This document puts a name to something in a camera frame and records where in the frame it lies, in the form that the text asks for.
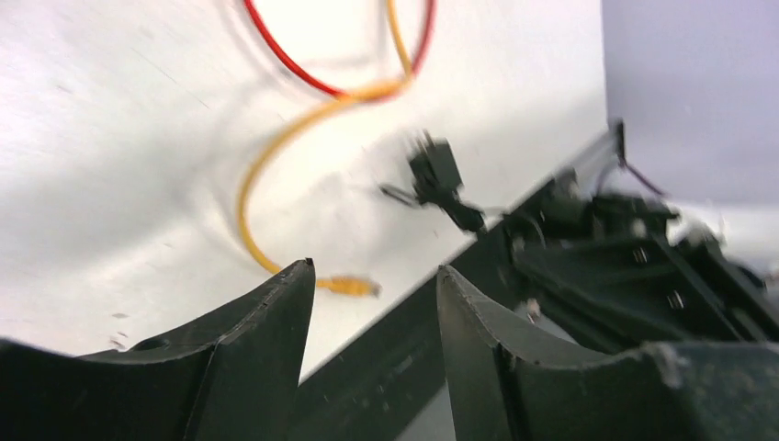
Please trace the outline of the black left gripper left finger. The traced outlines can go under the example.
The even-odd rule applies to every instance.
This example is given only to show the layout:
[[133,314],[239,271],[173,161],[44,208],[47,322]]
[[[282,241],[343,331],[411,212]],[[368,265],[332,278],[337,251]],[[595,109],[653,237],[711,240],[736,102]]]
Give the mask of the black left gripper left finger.
[[4,440],[282,440],[315,290],[311,259],[131,349],[1,344]]

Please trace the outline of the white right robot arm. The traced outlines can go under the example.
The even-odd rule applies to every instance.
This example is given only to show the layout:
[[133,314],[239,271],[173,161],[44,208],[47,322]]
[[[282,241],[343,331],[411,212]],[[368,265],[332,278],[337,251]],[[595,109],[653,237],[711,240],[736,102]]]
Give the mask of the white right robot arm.
[[650,341],[774,343],[778,310],[710,232],[668,238],[680,213],[652,199],[587,195],[567,170],[509,216],[528,311],[579,345],[616,353]]

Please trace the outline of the small black wall plug adapter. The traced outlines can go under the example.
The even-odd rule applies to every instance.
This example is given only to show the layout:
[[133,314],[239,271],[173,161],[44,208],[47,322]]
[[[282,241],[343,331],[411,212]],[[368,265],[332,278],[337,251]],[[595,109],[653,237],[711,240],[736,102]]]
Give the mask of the small black wall plug adapter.
[[409,166],[417,202],[441,205],[459,199],[463,181],[448,140],[433,138],[425,130],[416,147],[409,158]]

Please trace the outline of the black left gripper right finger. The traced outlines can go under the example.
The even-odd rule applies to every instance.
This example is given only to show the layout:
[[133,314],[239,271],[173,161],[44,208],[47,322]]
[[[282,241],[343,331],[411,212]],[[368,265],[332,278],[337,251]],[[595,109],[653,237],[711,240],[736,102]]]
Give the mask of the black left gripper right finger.
[[607,355],[550,334],[451,266],[437,314],[459,440],[775,440],[775,344],[649,343]]

